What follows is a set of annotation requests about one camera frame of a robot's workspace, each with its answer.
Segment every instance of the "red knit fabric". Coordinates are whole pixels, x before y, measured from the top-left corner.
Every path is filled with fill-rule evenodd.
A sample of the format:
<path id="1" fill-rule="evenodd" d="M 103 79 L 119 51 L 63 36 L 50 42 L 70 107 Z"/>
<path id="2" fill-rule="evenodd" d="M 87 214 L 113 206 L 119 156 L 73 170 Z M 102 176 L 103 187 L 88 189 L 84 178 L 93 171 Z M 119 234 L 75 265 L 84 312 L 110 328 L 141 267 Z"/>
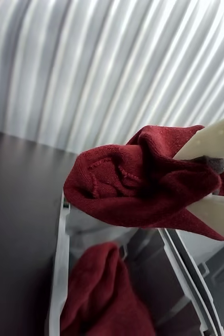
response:
<path id="1" fill-rule="evenodd" d="M 185 207 L 217 189 L 224 195 L 224 173 L 172 159 L 202 128 L 146 126 L 127 145 L 80 154 L 64 185 L 66 199 L 108 224 L 175 228 L 223 240 Z"/>
<path id="2" fill-rule="evenodd" d="M 64 336 L 155 335 L 113 243 L 90 247 L 73 268 L 60 328 Z"/>

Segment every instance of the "white curtain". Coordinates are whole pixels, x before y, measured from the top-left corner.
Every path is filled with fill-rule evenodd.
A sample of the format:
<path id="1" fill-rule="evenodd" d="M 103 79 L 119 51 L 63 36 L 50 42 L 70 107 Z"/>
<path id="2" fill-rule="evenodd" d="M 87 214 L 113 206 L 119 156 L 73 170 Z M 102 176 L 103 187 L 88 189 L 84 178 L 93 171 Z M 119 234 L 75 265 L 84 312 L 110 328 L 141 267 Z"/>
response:
<path id="1" fill-rule="evenodd" d="M 0 1 L 0 131 L 79 153 L 224 117 L 224 0 Z"/>

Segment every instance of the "black tabletop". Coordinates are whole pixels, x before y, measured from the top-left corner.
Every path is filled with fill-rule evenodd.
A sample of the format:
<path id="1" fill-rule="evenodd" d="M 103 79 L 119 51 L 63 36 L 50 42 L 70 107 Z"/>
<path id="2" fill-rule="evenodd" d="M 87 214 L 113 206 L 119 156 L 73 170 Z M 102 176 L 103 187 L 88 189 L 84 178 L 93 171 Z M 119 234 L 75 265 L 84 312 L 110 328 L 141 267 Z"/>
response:
<path id="1" fill-rule="evenodd" d="M 75 155 L 0 134 L 0 336 L 43 335 Z"/>

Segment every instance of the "white fabric backdrop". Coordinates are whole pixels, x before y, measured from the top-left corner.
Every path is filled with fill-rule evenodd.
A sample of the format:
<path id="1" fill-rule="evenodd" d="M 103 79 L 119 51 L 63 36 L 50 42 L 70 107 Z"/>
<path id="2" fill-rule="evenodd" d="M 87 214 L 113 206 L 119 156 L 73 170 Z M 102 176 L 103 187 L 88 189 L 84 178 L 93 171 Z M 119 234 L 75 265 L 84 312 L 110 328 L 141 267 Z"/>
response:
<path id="1" fill-rule="evenodd" d="M 224 0 L 0 1 L 0 131 L 79 153 L 224 117 Z"/>

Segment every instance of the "red cloth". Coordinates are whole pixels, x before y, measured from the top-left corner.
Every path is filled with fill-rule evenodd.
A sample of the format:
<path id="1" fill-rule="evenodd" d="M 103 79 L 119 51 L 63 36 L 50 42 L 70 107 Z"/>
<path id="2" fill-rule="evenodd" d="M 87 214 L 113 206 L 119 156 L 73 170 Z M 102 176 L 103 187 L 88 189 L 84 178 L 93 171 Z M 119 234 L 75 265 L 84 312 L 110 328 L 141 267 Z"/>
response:
<path id="1" fill-rule="evenodd" d="M 185 209 L 217 189 L 224 196 L 224 173 L 172 159 L 202 128 L 145 126 L 127 145 L 80 154 L 64 185 L 67 201 L 112 225 L 175 228 L 224 240 Z"/>
<path id="2" fill-rule="evenodd" d="M 65 336 L 155 335 L 113 243 L 90 247 L 73 268 L 60 328 Z"/>

